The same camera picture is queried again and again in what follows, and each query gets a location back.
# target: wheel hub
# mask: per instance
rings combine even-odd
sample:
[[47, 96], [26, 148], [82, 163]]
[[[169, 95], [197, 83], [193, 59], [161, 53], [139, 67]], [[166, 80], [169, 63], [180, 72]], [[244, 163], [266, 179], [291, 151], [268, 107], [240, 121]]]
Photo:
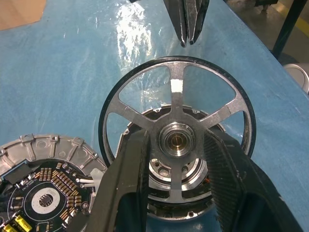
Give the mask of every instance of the wheel hub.
[[195, 136], [189, 126], [174, 122], [162, 129], [159, 142], [162, 152], [167, 156], [182, 157], [192, 150]]

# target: circuit board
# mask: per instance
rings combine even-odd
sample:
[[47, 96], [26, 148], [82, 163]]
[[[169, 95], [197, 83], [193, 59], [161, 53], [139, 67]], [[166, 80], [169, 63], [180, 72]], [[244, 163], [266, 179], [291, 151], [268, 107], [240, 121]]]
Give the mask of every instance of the circuit board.
[[79, 176], [85, 178], [70, 163], [44, 162], [8, 191], [0, 231], [63, 232], [77, 212], [87, 214], [90, 206], [94, 190], [81, 187]]

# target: floor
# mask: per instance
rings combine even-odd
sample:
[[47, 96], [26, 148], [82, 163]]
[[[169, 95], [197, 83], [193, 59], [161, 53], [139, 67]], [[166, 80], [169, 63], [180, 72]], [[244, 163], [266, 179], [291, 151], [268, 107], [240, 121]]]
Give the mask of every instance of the floor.
[[[280, 0], [276, 5], [271, 5], [267, 12], [262, 11], [262, 6], [254, 7], [254, 0], [229, 0], [227, 4], [271, 50], [285, 20], [284, 11], [290, 9], [292, 2], [293, 0]], [[296, 60], [309, 63], [309, 2], [299, 21], [301, 22], [294, 27], [283, 50], [284, 62]]]

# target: wheel spoke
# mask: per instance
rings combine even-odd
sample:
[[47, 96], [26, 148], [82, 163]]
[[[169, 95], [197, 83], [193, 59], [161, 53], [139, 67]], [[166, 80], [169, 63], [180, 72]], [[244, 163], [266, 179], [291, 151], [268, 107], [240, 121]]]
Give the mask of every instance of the wheel spoke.
[[182, 203], [182, 166], [177, 162], [171, 166], [171, 182], [169, 191], [171, 203]]
[[183, 76], [185, 63], [168, 64], [171, 87], [171, 113], [174, 115], [183, 113]]
[[200, 123], [204, 128], [209, 129], [239, 111], [247, 111], [247, 108], [243, 99], [236, 96], [236, 98], [234, 98], [232, 101], [230, 101], [216, 112], [201, 119]]
[[138, 125], [141, 128], [146, 129], [147, 131], [150, 131], [153, 128], [154, 121], [140, 114], [136, 110], [132, 109], [130, 106], [124, 104], [118, 98], [113, 98], [111, 100], [111, 103], [109, 106], [109, 113], [111, 112], [114, 112], [126, 118], [130, 122]]

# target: metal tool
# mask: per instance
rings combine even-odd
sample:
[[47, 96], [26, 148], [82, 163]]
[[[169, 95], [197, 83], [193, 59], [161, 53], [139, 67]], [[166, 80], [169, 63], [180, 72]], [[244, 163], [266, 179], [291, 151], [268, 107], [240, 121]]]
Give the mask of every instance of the metal tool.
[[187, 41], [194, 44], [202, 31], [209, 0], [164, 0], [164, 4], [181, 46], [185, 47]]

